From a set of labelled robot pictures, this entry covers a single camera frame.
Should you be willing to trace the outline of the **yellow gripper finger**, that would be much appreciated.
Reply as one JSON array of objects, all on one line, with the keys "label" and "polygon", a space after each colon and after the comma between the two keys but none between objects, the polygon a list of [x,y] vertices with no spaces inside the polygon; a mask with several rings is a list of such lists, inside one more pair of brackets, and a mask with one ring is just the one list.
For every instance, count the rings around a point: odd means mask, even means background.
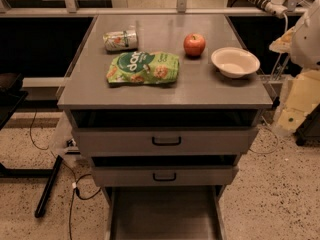
[{"label": "yellow gripper finger", "polygon": [[289,53],[292,43],[294,28],[288,29],[281,37],[277,38],[269,45],[269,49],[276,53]]},{"label": "yellow gripper finger", "polygon": [[284,106],[276,122],[279,133],[294,133],[320,104],[320,71],[308,70],[292,80]]}]

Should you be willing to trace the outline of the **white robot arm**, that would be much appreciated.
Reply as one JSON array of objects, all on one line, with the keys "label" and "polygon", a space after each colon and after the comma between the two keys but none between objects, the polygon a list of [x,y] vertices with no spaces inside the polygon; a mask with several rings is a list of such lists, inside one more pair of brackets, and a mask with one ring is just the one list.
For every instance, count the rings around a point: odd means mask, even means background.
[{"label": "white robot arm", "polygon": [[276,53],[288,53],[302,71],[290,81],[274,128],[281,134],[295,132],[320,104],[320,0],[315,0],[295,26],[269,45]]}]

